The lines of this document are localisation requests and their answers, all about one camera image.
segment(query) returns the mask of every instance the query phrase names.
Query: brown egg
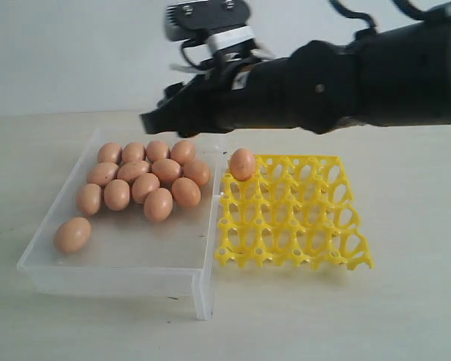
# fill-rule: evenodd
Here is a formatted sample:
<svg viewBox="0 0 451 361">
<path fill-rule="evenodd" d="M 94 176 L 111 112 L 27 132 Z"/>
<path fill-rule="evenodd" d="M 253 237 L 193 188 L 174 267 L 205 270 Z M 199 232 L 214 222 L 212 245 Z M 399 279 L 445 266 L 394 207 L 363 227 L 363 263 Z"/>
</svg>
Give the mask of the brown egg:
<svg viewBox="0 0 451 361">
<path fill-rule="evenodd" d="M 184 165 L 183 176 L 192 179 L 199 187 L 203 187 L 210 180 L 209 166 L 200 159 L 191 160 Z"/>
<path fill-rule="evenodd" d="M 152 191 L 144 203 L 144 216 L 154 223 L 162 222 L 171 214 L 174 200 L 166 188 Z"/>
<path fill-rule="evenodd" d="M 126 145 L 122 151 L 122 161 L 124 163 L 145 159 L 145 147 L 138 141 L 133 141 Z"/>
<path fill-rule="evenodd" d="M 135 160 L 124 164 L 117 173 L 117 178 L 132 184 L 141 175 L 148 173 L 150 164 L 146 160 Z"/>
<path fill-rule="evenodd" d="M 116 142 L 106 143 L 100 148 L 97 155 L 97 162 L 112 162 L 119 164 L 122 159 L 122 146 Z"/>
<path fill-rule="evenodd" d="M 147 157 L 152 163 L 157 162 L 159 159 L 168 158 L 169 156 L 168 145 L 164 141 L 151 141 L 147 145 Z"/>
<path fill-rule="evenodd" d="M 142 205 L 150 192 L 160 188 L 160 180 L 155 174 L 146 173 L 137 178 L 132 186 L 132 198 Z"/>
<path fill-rule="evenodd" d="M 172 196 L 180 207 L 191 208 L 201 201 L 201 190 L 192 179 L 179 178 L 172 184 Z"/>
<path fill-rule="evenodd" d="M 152 164 L 154 173 L 163 184 L 171 185 L 180 177 L 180 165 L 172 159 L 159 159 Z"/>
<path fill-rule="evenodd" d="M 53 244 L 63 253 L 81 250 L 92 234 L 92 225 L 82 217 L 72 218 L 63 223 L 55 234 Z"/>
<path fill-rule="evenodd" d="M 237 181 L 249 180 L 256 173 L 256 158 L 254 158 L 253 152 L 246 148 L 237 149 L 232 154 L 229 168 L 232 177 Z"/>
<path fill-rule="evenodd" d="M 112 211 L 123 211 L 130 203 L 130 186 L 122 179 L 112 180 L 104 189 L 104 202 Z"/>
<path fill-rule="evenodd" d="M 87 183 L 94 183 L 105 187 L 111 180 L 117 177 L 119 166 L 112 162 L 97 164 L 87 175 Z"/>
<path fill-rule="evenodd" d="M 102 206 L 102 188 L 97 184 L 86 184 L 80 188 L 75 203 L 84 216 L 93 216 Z"/>
<path fill-rule="evenodd" d="M 180 165 L 193 160 L 195 157 L 195 145 L 186 139 L 177 142 L 171 150 L 171 159 Z"/>
</svg>

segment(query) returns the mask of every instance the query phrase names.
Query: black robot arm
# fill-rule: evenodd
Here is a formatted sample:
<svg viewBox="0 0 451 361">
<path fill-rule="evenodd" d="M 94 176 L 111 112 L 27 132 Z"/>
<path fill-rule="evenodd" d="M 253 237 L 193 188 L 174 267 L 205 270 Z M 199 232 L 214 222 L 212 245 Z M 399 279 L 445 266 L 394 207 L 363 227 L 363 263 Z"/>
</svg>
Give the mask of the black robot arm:
<svg viewBox="0 0 451 361">
<path fill-rule="evenodd" d="M 383 33 L 371 16 L 329 2 L 368 27 L 346 46 L 311 41 L 282 59 L 263 56 L 242 1 L 169 8 L 176 38 L 187 38 L 186 45 L 207 44 L 212 58 L 200 65 L 190 62 L 199 74 L 187 85 L 169 86 L 158 108 L 141 115 L 146 131 L 189 137 L 301 127 L 323 134 L 360 124 L 451 124 L 451 2 L 420 11 L 406 0 L 394 0 L 419 22 Z M 191 29 L 187 21 L 195 14 Z"/>
</svg>

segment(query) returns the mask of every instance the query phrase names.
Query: clear plastic container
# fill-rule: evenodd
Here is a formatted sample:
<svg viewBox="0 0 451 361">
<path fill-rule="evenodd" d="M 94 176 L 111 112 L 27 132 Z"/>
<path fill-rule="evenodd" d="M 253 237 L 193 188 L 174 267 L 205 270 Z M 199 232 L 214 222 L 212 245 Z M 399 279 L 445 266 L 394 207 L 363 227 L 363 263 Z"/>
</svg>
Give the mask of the clear plastic container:
<svg viewBox="0 0 451 361">
<path fill-rule="evenodd" d="M 224 138 L 194 139 L 196 157 L 210 166 L 211 179 L 194 211 L 174 206 L 163 223 L 148 223 L 140 205 L 124 212 L 103 210 L 90 217 L 92 237 L 81 252 L 63 255 L 53 246 L 57 228 L 79 215 L 75 196 L 96 164 L 99 148 L 109 142 L 163 140 L 172 134 L 144 135 L 133 129 L 98 129 L 18 262 L 42 293 L 72 296 L 192 296 L 199 320 L 212 315 L 211 270 L 216 242 L 220 181 L 226 168 Z"/>
</svg>

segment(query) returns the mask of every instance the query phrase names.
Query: yellow egg tray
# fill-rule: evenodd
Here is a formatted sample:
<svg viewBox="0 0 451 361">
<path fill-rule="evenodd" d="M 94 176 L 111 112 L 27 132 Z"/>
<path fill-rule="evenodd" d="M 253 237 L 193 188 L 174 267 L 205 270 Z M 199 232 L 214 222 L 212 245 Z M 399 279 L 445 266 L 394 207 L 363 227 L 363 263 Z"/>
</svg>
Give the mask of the yellow egg tray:
<svg viewBox="0 0 451 361">
<path fill-rule="evenodd" d="M 339 157 L 260 155 L 256 167 L 245 182 L 229 172 L 222 178 L 221 265 L 290 260 L 312 269 L 323 262 L 374 267 Z"/>
</svg>

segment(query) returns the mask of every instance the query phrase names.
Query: white table surface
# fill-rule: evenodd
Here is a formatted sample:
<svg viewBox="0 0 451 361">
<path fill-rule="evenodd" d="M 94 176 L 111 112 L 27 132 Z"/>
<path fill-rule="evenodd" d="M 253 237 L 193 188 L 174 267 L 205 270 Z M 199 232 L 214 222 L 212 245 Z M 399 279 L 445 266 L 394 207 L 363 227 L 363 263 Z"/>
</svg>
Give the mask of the white table surface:
<svg viewBox="0 0 451 361">
<path fill-rule="evenodd" d="M 16 270 L 99 126 L 137 113 L 0 118 L 0 360 L 451 360 L 451 127 L 230 134 L 231 150 L 341 156 L 376 268 L 216 265 L 205 322 L 189 299 L 46 296 Z"/>
</svg>

